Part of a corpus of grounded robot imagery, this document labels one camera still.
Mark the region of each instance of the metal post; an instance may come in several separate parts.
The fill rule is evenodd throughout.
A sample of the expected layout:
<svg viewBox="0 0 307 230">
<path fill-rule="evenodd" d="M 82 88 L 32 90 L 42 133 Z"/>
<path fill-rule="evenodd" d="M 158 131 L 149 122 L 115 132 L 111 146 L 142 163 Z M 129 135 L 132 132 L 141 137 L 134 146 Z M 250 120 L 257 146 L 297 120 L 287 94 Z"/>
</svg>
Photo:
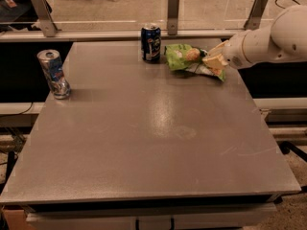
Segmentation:
<svg viewBox="0 0 307 230">
<path fill-rule="evenodd" d="M 46 0 L 31 0 L 35 8 L 35 12 L 40 22 L 40 28 L 45 36 L 55 36 L 57 33 L 57 26 L 52 20 L 49 13 Z"/>
<path fill-rule="evenodd" d="M 245 30 L 256 30 L 260 26 L 262 14 L 269 0 L 255 0 L 250 11 L 248 21 L 244 25 Z"/>
<path fill-rule="evenodd" d="M 179 0 L 168 0 L 168 35 L 176 35 L 178 30 Z"/>
</svg>

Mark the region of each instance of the person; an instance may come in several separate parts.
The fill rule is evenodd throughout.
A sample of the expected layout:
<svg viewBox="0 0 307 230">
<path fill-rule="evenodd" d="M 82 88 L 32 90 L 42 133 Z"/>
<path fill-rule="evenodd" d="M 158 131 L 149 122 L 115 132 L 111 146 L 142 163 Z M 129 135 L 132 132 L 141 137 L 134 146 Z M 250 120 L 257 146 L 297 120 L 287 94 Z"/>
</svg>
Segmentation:
<svg viewBox="0 0 307 230">
<path fill-rule="evenodd" d="M 10 25 L 30 10 L 34 12 L 31 0 L 0 0 L 0 32 L 10 31 Z"/>
</svg>

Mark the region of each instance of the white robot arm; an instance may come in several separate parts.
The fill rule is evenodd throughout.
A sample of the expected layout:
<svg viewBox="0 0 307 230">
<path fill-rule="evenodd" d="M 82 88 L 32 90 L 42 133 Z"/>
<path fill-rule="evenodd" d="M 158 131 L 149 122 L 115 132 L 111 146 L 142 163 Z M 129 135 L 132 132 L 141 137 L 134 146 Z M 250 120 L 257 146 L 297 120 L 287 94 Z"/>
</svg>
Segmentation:
<svg viewBox="0 0 307 230">
<path fill-rule="evenodd" d="M 307 6 L 292 6 L 265 28 L 247 30 L 208 52 L 212 68 L 248 68 L 259 62 L 307 61 Z"/>
</svg>

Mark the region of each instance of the floor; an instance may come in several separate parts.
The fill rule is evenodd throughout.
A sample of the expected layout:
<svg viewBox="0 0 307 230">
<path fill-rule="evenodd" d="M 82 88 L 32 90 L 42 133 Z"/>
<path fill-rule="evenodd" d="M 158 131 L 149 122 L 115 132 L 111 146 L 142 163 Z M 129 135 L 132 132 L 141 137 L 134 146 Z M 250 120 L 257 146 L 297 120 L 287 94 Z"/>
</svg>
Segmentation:
<svg viewBox="0 0 307 230">
<path fill-rule="evenodd" d="M 167 0 L 47 0 L 52 17 L 64 31 L 139 30 L 146 22 L 166 29 Z M 241 29 L 254 0 L 180 0 L 180 30 Z M 296 0 L 300 4 L 307 0 Z M 270 0 L 263 25 L 281 12 L 281 7 L 294 5 L 294 0 Z M 307 164 L 292 152 L 285 155 L 297 181 L 307 185 Z M 307 229 L 307 195 L 283 196 L 277 212 L 257 226 L 245 230 Z"/>
</svg>

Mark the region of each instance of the chip bag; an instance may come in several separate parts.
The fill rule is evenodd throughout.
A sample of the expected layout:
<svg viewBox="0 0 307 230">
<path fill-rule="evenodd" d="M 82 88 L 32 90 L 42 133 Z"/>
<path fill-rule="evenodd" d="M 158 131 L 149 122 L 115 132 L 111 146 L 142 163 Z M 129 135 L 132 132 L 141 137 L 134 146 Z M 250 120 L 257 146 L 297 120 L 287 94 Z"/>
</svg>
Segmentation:
<svg viewBox="0 0 307 230">
<path fill-rule="evenodd" d="M 171 44 L 165 47 L 167 64 L 172 71 L 184 70 L 195 74 L 215 76 L 224 81 L 224 69 L 209 68 L 202 62 L 206 54 L 205 50 L 189 44 Z"/>
</svg>

